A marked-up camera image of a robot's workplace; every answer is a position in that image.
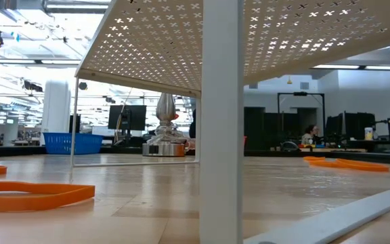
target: ceiling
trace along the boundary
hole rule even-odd
[[[86,54],[108,3],[105,0],[49,0],[47,6],[32,9],[0,9],[3,37],[0,62],[32,60],[29,61],[32,64],[26,66],[0,64],[0,123],[5,123],[1,118],[6,116],[19,116],[25,125],[40,124],[43,93],[22,88],[25,80],[44,88],[46,80],[68,79],[70,87],[74,87],[74,79],[69,77],[74,76],[76,64]],[[331,64],[390,65],[390,47]],[[129,93],[127,103],[147,105],[147,123],[158,123],[154,111],[160,93],[93,81],[88,81],[88,86],[87,91],[79,92],[78,113],[82,114],[83,123],[107,125],[106,113],[110,104],[104,96],[113,97],[116,104],[121,104]],[[180,110],[176,123],[187,126],[192,120],[193,101],[183,97],[176,99],[176,103]]]

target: wooden floor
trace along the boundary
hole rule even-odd
[[[88,155],[76,160],[164,159]],[[72,177],[65,156],[7,157],[0,165],[8,166],[0,180],[96,186],[95,199],[77,205],[0,213],[0,243],[199,243],[198,165],[75,168]],[[308,167],[296,158],[247,157],[243,177],[245,238],[390,189],[390,173]],[[390,213],[335,243],[390,243]]]

